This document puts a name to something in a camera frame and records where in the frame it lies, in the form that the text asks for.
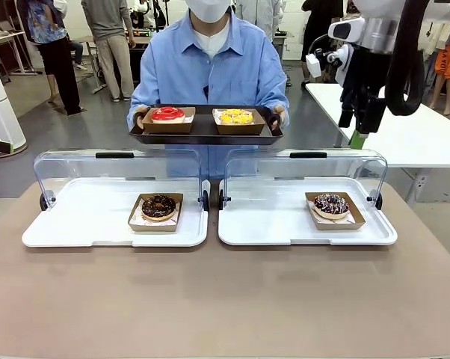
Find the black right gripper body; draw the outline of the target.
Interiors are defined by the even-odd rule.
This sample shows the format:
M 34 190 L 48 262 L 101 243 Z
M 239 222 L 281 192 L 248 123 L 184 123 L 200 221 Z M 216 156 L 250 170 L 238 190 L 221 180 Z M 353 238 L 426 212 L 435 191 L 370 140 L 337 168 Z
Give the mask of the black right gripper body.
M 365 70 L 349 70 L 343 84 L 340 101 L 342 107 L 354 109 L 355 129 L 363 134 L 376 133 L 379 129 L 386 101 L 379 97 L 385 85 L 383 73 L 368 73 Z

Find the person's left hand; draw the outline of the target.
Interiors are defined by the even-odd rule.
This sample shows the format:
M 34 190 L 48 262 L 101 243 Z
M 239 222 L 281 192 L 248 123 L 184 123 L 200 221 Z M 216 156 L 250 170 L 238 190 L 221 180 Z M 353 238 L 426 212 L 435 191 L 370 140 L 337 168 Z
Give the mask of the person's left hand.
M 276 105 L 271 110 L 271 115 L 268 118 L 268 123 L 271 131 L 276 131 L 282 127 L 287 127 L 289 124 L 289 115 L 284 105 Z

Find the person's right hand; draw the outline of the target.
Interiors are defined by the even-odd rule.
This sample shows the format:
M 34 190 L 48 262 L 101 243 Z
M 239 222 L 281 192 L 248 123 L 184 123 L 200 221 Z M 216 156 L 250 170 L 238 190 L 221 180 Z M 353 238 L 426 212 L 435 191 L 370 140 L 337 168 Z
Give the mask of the person's right hand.
M 133 120 L 135 125 L 141 130 L 144 129 L 144 119 L 149 112 L 150 107 L 147 106 L 139 106 L 136 108 L 135 113 L 133 115 Z

